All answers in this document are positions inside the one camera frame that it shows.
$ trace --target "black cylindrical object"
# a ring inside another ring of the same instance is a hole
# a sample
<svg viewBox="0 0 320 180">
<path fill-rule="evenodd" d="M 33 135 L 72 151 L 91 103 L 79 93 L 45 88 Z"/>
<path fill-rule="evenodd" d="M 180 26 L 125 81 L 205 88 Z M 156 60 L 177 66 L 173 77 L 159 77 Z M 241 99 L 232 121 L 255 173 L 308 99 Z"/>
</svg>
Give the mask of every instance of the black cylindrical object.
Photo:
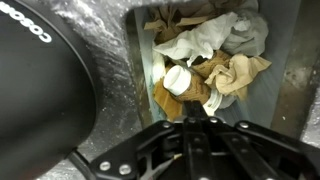
<svg viewBox="0 0 320 180">
<path fill-rule="evenodd" d="M 36 0 L 0 1 L 0 179 L 35 178 L 88 137 L 92 72 L 60 17 Z"/>
</svg>

